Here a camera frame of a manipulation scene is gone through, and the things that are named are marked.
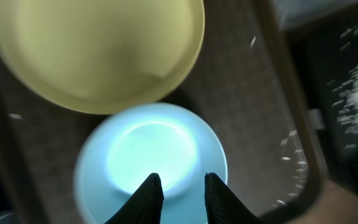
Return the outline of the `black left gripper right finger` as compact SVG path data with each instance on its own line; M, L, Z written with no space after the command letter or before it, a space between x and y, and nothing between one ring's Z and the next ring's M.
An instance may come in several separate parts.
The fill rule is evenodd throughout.
M261 224L215 173L204 177L208 224Z

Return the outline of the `light blue rice bowl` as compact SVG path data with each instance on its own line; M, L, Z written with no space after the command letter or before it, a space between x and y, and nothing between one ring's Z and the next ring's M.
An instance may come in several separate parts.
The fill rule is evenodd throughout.
M106 118L86 139L74 171L85 223L105 223L152 173L163 190L161 222L207 222L204 177L226 182L227 160L213 129L177 105L151 103Z

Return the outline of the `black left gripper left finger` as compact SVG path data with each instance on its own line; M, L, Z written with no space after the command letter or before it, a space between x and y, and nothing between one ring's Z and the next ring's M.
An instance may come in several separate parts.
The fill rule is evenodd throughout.
M163 201L160 176L151 173L106 224L159 224Z

